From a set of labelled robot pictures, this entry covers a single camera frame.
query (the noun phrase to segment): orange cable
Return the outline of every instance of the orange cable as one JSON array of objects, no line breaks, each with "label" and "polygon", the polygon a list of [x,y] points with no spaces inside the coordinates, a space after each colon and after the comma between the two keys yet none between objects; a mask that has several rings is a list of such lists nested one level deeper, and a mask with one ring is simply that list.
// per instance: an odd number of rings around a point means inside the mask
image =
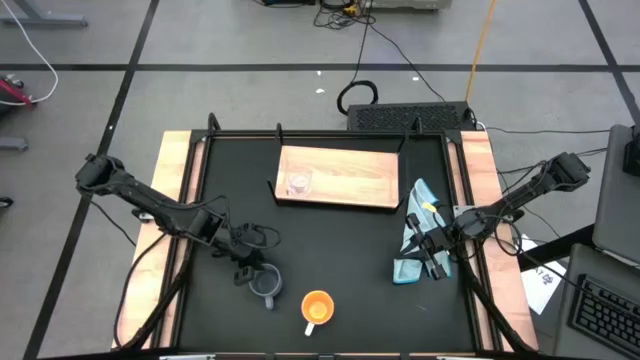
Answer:
[{"label": "orange cable", "polygon": [[487,18],[484,21],[484,25],[482,26],[482,34],[480,34],[480,40],[478,41],[478,47],[476,48],[476,55],[473,57],[473,65],[471,66],[471,74],[469,75],[469,82],[467,82],[467,94],[464,97],[466,102],[469,102],[471,98],[471,88],[473,88],[473,79],[476,74],[476,67],[478,65],[478,60],[480,59],[480,51],[482,51],[482,46],[484,45],[484,38],[487,35],[487,31],[489,30],[489,24],[491,24],[491,18],[493,17],[493,10],[496,7],[497,0],[491,0],[491,6],[489,7],[489,14],[487,14]]}]

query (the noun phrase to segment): wooden cutting board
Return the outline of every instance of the wooden cutting board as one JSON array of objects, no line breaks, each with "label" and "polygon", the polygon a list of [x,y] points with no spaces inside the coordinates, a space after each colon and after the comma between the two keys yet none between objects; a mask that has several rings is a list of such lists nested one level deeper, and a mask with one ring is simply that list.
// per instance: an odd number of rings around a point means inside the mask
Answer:
[{"label": "wooden cutting board", "polygon": [[395,208],[398,154],[282,146],[276,198]]}]

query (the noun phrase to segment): gray floor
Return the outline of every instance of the gray floor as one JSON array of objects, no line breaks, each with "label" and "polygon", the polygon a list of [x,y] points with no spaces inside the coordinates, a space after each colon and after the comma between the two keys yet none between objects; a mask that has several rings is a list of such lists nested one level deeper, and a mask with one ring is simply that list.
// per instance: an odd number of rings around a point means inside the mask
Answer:
[{"label": "gray floor", "polygon": [[[30,28],[52,63],[126,64],[149,0],[37,1],[54,11],[83,13],[88,28]],[[377,14],[376,28],[396,40],[416,63],[469,64],[489,0],[456,0],[439,14]],[[620,64],[640,64],[633,0],[589,1]],[[251,0],[160,0],[144,46],[143,64],[354,63],[362,26],[330,31],[311,25],[315,9],[263,8]],[[14,27],[0,26],[0,64],[38,63]],[[365,63],[402,63],[392,45],[367,38]],[[481,57],[483,64],[596,64],[605,59],[577,1],[501,1]],[[16,204],[0,216],[0,349],[3,358],[24,353],[74,216],[79,196],[73,175],[95,152],[123,78],[122,72],[60,73],[54,96],[0,123],[0,135],[25,136],[30,150],[0,152],[0,195]],[[43,94],[48,72],[19,72],[29,92]],[[205,126],[214,111],[226,129],[344,129],[335,109],[351,71],[137,72],[109,153],[150,181],[165,130]],[[468,73],[423,74],[446,99],[464,98]],[[361,72],[373,80],[381,102],[436,101],[412,72]],[[640,94],[640,74],[624,75]],[[356,89],[348,103],[369,101]],[[609,73],[478,73],[471,105],[488,126],[535,130],[586,130],[632,120]],[[491,133],[497,165],[507,170],[561,151],[606,145],[605,134],[506,135]],[[592,180],[577,193],[546,197],[530,208],[566,234],[593,222],[603,154],[585,158]],[[132,235],[138,224],[122,201],[99,198]],[[552,239],[532,216],[520,227],[532,238]],[[132,247],[91,209],[74,254],[40,356],[99,352],[109,348],[118,292]],[[554,306],[536,317],[543,349],[553,343]]]}]

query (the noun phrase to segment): orange mug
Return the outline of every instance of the orange mug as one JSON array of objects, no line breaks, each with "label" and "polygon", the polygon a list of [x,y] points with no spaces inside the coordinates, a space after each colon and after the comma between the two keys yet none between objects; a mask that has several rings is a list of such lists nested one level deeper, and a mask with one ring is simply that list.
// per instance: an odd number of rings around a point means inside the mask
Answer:
[{"label": "orange mug", "polygon": [[304,331],[306,336],[311,336],[313,327],[322,325],[333,316],[333,299],[326,291],[315,290],[302,299],[302,316],[309,322]]}]

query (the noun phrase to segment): keyboard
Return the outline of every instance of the keyboard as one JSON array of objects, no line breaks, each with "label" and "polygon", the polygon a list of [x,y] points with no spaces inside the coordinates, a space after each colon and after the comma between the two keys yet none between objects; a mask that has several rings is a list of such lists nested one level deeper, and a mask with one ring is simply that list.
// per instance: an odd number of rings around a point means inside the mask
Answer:
[{"label": "keyboard", "polygon": [[475,130],[465,117],[464,101],[444,103],[375,104],[349,106],[350,130],[412,130],[420,119],[424,131]]},{"label": "keyboard", "polygon": [[640,357],[640,301],[594,279],[580,275],[569,326],[632,357]]}]

